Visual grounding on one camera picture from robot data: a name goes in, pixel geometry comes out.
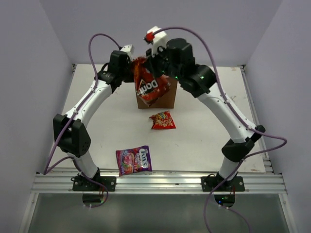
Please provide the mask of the red Doritos chip bag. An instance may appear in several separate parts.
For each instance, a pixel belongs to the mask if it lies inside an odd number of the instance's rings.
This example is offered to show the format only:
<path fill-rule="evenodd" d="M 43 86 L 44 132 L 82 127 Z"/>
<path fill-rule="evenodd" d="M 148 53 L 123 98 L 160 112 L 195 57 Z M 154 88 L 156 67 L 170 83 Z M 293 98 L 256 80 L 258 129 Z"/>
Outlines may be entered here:
<path fill-rule="evenodd" d="M 132 62 L 136 96 L 147 106 L 154 104 L 170 90 L 170 82 L 163 76 L 155 78 L 144 67 L 147 58 L 138 57 Z"/>

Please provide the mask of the brown paper bag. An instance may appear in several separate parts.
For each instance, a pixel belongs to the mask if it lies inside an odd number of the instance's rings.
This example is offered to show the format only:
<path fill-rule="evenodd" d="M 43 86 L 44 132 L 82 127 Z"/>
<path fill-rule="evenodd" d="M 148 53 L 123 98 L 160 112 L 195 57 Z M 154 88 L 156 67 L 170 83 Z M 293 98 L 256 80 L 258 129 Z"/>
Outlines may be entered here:
<path fill-rule="evenodd" d="M 137 97 L 137 105 L 139 109 L 173 109 L 177 91 L 177 80 L 168 76 L 163 76 L 170 82 L 169 91 L 162 97 L 160 97 L 151 106 L 146 105 L 139 97 Z"/>

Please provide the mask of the small red popcorn snack bag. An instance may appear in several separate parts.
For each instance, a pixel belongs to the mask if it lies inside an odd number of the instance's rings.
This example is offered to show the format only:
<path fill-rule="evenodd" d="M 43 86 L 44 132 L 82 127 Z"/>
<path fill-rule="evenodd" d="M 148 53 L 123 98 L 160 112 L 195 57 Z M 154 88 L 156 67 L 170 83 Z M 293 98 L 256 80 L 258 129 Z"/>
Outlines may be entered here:
<path fill-rule="evenodd" d="M 175 129 L 175 123 L 170 111 L 164 111 L 149 117 L 153 121 L 152 130 L 169 130 Z"/>

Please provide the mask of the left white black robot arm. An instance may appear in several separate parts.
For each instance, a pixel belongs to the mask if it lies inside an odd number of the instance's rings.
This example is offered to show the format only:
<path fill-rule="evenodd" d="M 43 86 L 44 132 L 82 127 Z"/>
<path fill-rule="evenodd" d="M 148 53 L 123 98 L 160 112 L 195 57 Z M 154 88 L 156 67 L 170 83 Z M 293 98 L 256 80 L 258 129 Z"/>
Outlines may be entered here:
<path fill-rule="evenodd" d="M 133 80 L 130 68 L 133 53 L 132 45 L 114 50 L 107 68 L 97 73 L 85 95 L 64 115 L 57 114 L 53 119 L 55 144 L 62 152 L 73 158 L 79 172 L 86 176 L 84 185 L 92 191 L 100 187 L 101 178 L 96 175 L 99 168 L 89 152 L 91 138 L 87 132 L 87 125 L 100 105 L 120 87 L 122 82 Z"/>

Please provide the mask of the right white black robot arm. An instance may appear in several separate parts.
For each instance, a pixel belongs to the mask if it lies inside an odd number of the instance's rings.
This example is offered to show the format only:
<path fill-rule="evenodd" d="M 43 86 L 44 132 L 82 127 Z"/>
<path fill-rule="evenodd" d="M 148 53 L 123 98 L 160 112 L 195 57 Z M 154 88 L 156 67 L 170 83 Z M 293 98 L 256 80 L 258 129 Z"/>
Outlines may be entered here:
<path fill-rule="evenodd" d="M 146 52 L 145 67 L 155 77 L 160 75 L 176 79 L 182 89 L 203 103 L 229 133 L 229 141 L 222 147 L 224 159 L 217 173 L 216 184 L 228 190 L 234 184 L 239 162 L 252 150 L 265 132 L 237 108 L 227 94 L 220 90 L 215 72 L 195 62 L 192 45 L 185 39 L 148 39 L 152 48 Z"/>

